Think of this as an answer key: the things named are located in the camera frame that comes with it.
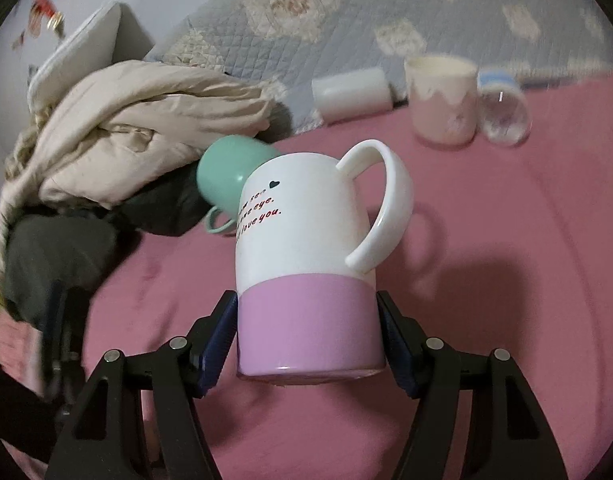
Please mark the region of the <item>white and purple mug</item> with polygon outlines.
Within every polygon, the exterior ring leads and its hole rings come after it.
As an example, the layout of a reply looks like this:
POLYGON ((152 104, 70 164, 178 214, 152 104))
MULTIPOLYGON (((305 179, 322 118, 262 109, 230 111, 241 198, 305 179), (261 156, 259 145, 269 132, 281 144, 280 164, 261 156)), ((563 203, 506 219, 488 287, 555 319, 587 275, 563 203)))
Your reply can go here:
POLYGON ((340 159, 291 153, 259 167, 236 231, 239 375, 312 385, 381 372, 375 270, 413 203, 407 168, 378 140, 340 159))

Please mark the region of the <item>clear glass blue-band cup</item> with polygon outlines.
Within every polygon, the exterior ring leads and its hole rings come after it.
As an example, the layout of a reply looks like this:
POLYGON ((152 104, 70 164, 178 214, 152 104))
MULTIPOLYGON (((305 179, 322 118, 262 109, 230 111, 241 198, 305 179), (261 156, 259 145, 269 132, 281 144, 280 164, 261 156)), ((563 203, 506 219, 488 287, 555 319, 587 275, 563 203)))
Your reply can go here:
POLYGON ((480 70, 478 128, 488 141, 515 146, 528 139, 531 116, 516 78, 505 70, 480 70))

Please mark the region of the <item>plain white cup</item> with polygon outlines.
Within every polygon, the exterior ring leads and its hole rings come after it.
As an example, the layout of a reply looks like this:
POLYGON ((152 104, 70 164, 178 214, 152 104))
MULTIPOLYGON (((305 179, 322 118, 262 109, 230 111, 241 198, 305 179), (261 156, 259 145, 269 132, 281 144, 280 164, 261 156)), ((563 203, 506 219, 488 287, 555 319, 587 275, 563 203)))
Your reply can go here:
POLYGON ((324 124, 371 116, 393 110, 393 98, 380 67, 315 78, 313 103, 324 124))

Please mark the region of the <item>dark grey blanket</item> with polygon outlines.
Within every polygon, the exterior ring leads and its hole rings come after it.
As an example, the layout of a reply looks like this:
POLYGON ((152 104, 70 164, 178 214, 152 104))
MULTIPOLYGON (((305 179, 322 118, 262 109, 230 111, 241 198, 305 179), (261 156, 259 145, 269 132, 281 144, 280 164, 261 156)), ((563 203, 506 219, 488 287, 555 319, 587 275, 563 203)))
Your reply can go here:
POLYGON ((139 242, 140 234, 128 220, 101 208, 62 214, 31 210, 15 223, 5 249, 3 296, 8 313, 44 330, 62 292, 96 292, 139 242))

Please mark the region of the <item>black glossy jacket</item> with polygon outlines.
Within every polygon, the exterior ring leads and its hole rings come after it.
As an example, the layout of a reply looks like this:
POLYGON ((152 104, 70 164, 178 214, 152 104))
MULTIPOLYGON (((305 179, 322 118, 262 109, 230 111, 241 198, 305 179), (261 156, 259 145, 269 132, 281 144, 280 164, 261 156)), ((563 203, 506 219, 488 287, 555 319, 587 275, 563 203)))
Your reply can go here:
POLYGON ((182 236, 207 217, 211 205, 196 182, 198 162, 147 183, 116 210, 134 228, 162 236, 182 236))

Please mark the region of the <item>cream folded duvet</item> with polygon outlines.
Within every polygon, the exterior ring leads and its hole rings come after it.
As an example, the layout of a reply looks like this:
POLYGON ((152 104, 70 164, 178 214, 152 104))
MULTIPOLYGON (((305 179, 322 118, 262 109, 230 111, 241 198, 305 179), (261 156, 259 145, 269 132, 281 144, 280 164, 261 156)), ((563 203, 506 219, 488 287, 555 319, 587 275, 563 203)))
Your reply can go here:
POLYGON ((32 204, 110 209, 224 136, 266 130, 273 107, 262 88, 209 68, 128 61, 98 70, 18 135, 0 239, 32 204))

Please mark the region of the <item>mint green mug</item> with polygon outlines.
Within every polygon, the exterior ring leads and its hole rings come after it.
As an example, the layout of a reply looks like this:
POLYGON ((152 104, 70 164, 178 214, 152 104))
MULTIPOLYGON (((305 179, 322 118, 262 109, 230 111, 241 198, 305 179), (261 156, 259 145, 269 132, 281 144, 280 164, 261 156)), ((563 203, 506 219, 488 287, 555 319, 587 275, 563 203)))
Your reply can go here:
POLYGON ((208 233, 225 234, 236 228, 240 196, 247 179, 280 155, 272 144, 249 136, 224 136, 203 153, 196 182, 202 198, 212 205, 204 218, 208 233))

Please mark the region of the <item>white pillow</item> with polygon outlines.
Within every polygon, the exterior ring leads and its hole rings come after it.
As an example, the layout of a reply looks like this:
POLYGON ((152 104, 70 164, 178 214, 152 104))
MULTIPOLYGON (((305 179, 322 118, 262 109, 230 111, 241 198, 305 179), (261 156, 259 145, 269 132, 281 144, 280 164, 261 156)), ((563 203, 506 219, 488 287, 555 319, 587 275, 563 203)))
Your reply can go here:
POLYGON ((119 2, 102 6, 38 68, 26 95, 32 114, 59 103, 75 84, 111 64, 121 14, 119 2))

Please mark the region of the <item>red hanging knot ornament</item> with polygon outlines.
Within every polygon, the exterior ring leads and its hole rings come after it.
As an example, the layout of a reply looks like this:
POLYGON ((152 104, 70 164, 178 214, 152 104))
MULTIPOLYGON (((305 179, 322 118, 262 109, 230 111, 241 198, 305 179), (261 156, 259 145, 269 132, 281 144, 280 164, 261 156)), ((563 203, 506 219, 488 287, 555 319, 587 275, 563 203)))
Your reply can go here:
POLYGON ((59 42, 64 41, 64 14, 55 6, 52 0, 33 0, 26 28, 20 32, 11 44, 12 50, 19 50, 28 38, 38 38, 46 28, 52 32, 59 42))

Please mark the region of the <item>pink drip pattern mug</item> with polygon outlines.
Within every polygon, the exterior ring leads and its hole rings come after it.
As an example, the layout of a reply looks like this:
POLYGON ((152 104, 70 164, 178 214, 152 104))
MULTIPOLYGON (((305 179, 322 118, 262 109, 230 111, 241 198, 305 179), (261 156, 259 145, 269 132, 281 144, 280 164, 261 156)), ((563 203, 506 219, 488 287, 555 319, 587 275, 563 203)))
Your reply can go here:
POLYGON ((427 54, 404 61, 414 132, 439 148, 471 143, 477 127, 478 66, 466 58, 427 54))

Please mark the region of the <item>blue quilted floral cover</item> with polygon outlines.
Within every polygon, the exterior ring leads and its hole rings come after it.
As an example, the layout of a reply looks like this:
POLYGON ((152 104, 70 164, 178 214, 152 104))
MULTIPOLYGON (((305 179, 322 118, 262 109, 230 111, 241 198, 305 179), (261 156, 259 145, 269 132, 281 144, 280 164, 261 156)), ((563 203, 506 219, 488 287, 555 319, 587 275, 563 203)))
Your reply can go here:
POLYGON ((314 79, 378 66, 397 99, 409 56, 443 53, 521 81, 613 72, 613 25, 595 0, 209 0, 149 52, 262 87, 279 129, 320 127, 314 79))

